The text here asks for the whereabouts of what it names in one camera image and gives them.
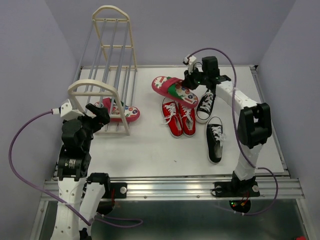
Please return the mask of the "pink sandal with green strap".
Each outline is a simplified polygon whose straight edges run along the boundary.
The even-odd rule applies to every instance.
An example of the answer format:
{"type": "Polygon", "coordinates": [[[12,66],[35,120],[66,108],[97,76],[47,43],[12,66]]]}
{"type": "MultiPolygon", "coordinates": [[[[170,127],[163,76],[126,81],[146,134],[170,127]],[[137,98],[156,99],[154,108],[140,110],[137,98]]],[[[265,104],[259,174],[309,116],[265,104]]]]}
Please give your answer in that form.
{"type": "MultiPolygon", "coordinates": [[[[111,108],[111,101],[112,101],[112,99],[110,97],[106,97],[106,98],[104,98],[102,100],[101,103],[99,103],[97,101],[94,105],[96,107],[99,107],[99,108],[104,107],[104,108],[107,108],[109,110],[111,108]]],[[[110,119],[111,122],[121,122],[122,121],[122,119],[120,117],[120,109],[117,106],[117,103],[116,103],[115,100],[114,100],[114,103],[113,103],[111,115],[119,116],[119,118],[111,118],[110,119]]],[[[126,105],[124,107],[124,115],[125,115],[126,121],[128,123],[130,123],[130,122],[136,121],[140,117],[141,113],[140,113],[140,110],[137,107],[127,106],[126,105]]]]}

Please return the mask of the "cream shoe shelf with metal rods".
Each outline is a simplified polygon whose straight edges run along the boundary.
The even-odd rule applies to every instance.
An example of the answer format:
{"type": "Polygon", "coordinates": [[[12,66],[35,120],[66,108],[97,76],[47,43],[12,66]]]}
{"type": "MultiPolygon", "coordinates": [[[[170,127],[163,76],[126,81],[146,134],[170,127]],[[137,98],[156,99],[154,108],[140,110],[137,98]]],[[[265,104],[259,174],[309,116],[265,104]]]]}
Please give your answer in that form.
{"type": "Polygon", "coordinates": [[[79,111],[93,116],[87,104],[102,103],[111,98],[120,109],[122,121],[111,122],[99,134],[130,135],[125,106],[133,106],[137,77],[137,60],[129,15],[113,5],[102,5],[93,14],[83,49],[80,52],[73,83],[68,88],[69,99],[79,111]]]}

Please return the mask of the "black canvas sneaker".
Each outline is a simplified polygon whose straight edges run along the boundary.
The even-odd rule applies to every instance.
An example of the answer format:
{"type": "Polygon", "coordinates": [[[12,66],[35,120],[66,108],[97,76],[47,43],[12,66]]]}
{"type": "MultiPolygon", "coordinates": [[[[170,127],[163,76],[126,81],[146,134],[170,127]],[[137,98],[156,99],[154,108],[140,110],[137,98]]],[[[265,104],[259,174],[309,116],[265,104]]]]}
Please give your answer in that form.
{"type": "Polygon", "coordinates": [[[216,95],[207,90],[201,97],[195,111],[195,119],[200,124],[205,124],[211,117],[216,95]]]}
{"type": "Polygon", "coordinates": [[[223,122],[218,116],[209,119],[205,130],[208,160],[212,164],[221,161],[225,140],[223,122]]]}

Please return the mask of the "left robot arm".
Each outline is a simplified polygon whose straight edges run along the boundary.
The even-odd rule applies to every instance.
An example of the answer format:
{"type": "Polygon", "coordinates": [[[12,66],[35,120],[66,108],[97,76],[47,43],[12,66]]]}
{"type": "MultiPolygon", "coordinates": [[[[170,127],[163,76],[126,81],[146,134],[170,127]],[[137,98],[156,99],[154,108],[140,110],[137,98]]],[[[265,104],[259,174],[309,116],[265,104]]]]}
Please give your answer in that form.
{"type": "Polygon", "coordinates": [[[60,108],[63,117],[62,147],[57,163],[58,196],[56,219],[51,239],[90,240],[99,202],[111,193],[107,173],[88,174],[91,162],[90,147],[94,133],[110,122],[108,110],[91,103],[89,116],[71,103],[60,108]]]}

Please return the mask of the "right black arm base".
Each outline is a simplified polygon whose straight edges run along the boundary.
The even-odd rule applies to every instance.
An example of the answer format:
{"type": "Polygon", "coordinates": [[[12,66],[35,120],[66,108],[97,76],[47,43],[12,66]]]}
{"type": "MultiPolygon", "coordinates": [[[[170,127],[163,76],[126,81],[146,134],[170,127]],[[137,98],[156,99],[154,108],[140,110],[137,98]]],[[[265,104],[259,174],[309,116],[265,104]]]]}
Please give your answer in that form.
{"type": "Polygon", "coordinates": [[[229,200],[231,210],[236,213],[248,214],[251,209],[251,199],[260,196],[258,183],[233,185],[231,181],[219,181],[213,183],[211,194],[216,198],[229,200]]]}

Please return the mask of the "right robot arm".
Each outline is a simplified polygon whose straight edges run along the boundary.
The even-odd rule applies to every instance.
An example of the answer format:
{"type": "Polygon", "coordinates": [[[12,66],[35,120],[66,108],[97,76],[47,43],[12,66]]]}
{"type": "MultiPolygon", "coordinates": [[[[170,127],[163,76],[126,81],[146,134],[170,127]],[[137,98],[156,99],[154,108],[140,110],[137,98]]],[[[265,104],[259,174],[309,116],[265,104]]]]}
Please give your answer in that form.
{"type": "Polygon", "coordinates": [[[235,180],[230,182],[231,192],[242,195],[248,190],[248,181],[255,177],[257,161],[263,145],[272,135],[271,111],[267,103],[258,103],[237,89],[237,78],[221,75],[214,56],[202,59],[202,70],[196,69],[196,57],[183,59],[187,66],[183,84],[191,89],[206,86],[231,107],[235,138],[240,150],[234,170],[235,180]]]}

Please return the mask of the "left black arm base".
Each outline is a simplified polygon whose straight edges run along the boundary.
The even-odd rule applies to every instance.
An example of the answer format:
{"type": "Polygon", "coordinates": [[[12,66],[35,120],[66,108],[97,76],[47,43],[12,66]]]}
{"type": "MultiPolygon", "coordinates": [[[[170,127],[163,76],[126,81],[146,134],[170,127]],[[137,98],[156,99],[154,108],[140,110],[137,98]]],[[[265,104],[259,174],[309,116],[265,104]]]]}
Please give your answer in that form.
{"type": "Polygon", "coordinates": [[[108,215],[116,208],[116,200],[127,198],[128,184],[126,182],[112,182],[102,184],[98,182],[86,183],[82,200],[81,212],[108,215]]]}

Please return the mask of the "red canvas sneaker right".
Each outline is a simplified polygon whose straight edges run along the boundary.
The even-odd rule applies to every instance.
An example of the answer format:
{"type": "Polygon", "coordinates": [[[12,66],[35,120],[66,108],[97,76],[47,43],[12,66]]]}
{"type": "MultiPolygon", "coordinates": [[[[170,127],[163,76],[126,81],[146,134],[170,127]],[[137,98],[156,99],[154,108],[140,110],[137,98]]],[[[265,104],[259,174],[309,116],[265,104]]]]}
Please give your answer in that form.
{"type": "Polygon", "coordinates": [[[195,109],[178,104],[178,111],[182,123],[182,129],[187,137],[192,137],[196,133],[195,109]]]}

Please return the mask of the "red canvas sneaker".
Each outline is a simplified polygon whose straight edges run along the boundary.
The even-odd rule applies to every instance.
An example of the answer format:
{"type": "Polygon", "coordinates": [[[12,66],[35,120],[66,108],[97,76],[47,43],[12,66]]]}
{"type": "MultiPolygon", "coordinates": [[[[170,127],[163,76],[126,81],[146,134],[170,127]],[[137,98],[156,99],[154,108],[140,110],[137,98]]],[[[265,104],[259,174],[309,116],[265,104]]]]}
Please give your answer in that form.
{"type": "Polygon", "coordinates": [[[183,134],[183,127],[176,102],[165,97],[161,103],[161,112],[163,124],[169,128],[170,134],[174,138],[180,138],[183,134]]]}
{"type": "Polygon", "coordinates": [[[178,111],[182,123],[182,129],[187,137],[192,137],[196,133],[195,109],[178,104],[178,111]]]}

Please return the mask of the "red canvas sneaker left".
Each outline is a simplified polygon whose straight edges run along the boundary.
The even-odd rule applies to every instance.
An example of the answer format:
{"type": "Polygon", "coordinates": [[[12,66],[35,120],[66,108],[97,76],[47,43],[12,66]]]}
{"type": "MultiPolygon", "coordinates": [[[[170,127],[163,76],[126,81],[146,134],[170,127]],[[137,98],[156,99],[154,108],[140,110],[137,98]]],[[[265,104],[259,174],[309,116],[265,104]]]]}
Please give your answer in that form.
{"type": "Polygon", "coordinates": [[[183,134],[183,127],[176,102],[165,97],[161,103],[161,112],[163,124],[169,128],[170,134],[174,138],[180,138],[183,134]]]}

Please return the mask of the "aluminium mounting rail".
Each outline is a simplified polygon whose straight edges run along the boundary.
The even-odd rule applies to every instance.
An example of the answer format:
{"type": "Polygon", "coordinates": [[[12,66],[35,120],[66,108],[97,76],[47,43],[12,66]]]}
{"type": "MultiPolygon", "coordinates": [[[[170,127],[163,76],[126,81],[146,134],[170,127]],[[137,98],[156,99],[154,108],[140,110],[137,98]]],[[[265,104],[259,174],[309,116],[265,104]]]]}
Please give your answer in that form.
{"type": "MultiPolygon", "coordinates": [[[[127,183],[125,199],[117,201],[210,201],[227,200],[217,198],[211,194],[214,182],[228,182],[225,178],[208,177],[178,177],[178,178],[129,178],[113,179],[111,183],[127,183]]],[[[278,177],[274,181],[271,177],[257,178],[260,196],[250,199],[278,200],[304,199],[301,184],[298,179],[278,177]]]]}

